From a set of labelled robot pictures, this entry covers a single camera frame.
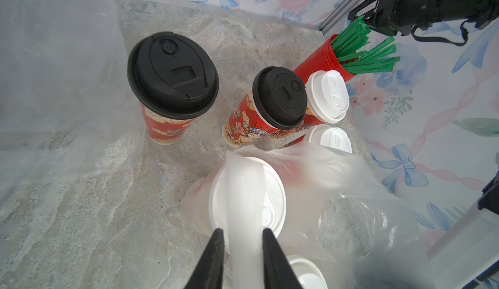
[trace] gray marble floor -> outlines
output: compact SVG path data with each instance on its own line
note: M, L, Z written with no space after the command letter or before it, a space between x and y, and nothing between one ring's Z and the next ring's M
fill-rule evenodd
M0 214L1 289L183 288L205 240L181 222L179 201L231 149L221 138L222 124L262 68L293 69L324 42L318 31L282 24L141 0L116 2L128 51L158 31L188 36L213 59L219 96L176 144L146 138L134 170L12 193ZM370 160L353 114L338 126L349 134L354 153ZM286 142L264 138L256 145L268 150ZM349 237L356 234L353 226L344 222L332 243L360 253Z

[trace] translucent plastic sheet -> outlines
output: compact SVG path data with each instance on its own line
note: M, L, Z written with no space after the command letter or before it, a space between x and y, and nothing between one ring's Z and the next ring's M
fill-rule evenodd
M133 165L144 125L114 0L0 0L0 198Z
M329 289L435 287L411 209L386 191L360 156L309 143L235 153L263 159L277 171L287 201L279 244L287 255L312 260Z
M261 164L226 153L227 229L235 288L264 288L261 210L265 175Z

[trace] red paper cup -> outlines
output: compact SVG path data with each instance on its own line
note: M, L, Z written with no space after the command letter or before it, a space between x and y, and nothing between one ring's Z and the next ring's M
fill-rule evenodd
M259 115L250 91L224 124L222 136L227 144L238 147L277 131Z
M194 121L194 119L176 120L160 116L142 103L140 107L147 133L154 142L161 145L175 143Z
M304 139L305 139L305 135L302 135L302 136L298 137L296 140L287 143L286 145L284 145L281 148L285 148L285 147L289 147L289 146L294 145L294 144L301 143L301 142L303 142Z
M334 40L338 35L333 35L329 38L319 49L316 49L312 55L310 55L303 63L300 64L293 72L307 83L308 78L311 74L316 71L323 70L336 70L341 74L345 82L351 80L355 77L354 74L349 73L340 65L340 62L334 55L333 48L331 46L331 41Z
M219 89L215 65L206 52L172 32L137 43L127 72L147 132L162 145L175 143L195 118L207 112Z
M305 86L293 72L267 67L255 77L253 89L223 125L224 141L237 147L292 129L304 118L306 104Z
M317 125L317 124L324 124L326 122L319 120L313 112L310 110L310 108L307 108L305 111L305 117L303 118L303 121L298 124L295 128L291 130L282 130L282 131L277 131L276 133L273 133L269 135L271 139L279 139L288 136L290 133L296 133L304 130L308 130L311 127Z

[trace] black cable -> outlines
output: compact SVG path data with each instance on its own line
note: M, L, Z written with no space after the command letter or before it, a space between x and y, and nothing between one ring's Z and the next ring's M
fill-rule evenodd
M452 42L447 38L441 37L441 36L416 36L414 33L416 32L416 29L419 28L419 25L415 25L412 30L411 34L414 37L416 41L419 42L442 42L442 43L450 43L457 45L458 47L462 47L468 42L468 30L465 28L465 23L471 23L471 21L466 20L461 23L461 35L463 36L464 42Z

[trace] floral cup pattern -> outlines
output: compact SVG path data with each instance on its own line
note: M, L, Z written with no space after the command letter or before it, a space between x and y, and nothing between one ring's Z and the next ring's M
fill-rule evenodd
M305 118L303 118L303 120L300 124L298 124L296 127L294 127L291 130L277 131L277 132L269 135L269 137L272 139L283 138L285 136L288 136L288 134L290 134L290 133L295 133L295 132L307 130L307 129L309 129L317 124L324 124L324 123L325 122L320 121L316 116L314 116L312 111L309 108L307 108L307 110L305 111Z
M304 139L305 139L305 135L302 135L302 136L298 137L296 140L287 143L286 145L284 145L281 148L285 148L285 147L288 147L288 146L291 146L291 145L294 145L294 144L298 144L300 142L303 142Z
M227 144L238 147L278 130L259 116L250 91L224 124L222 136Z
M142 103L140 107L146 122L147 133L154 142L161 145L175 143L194 121L194 119L177 120L163 117Z

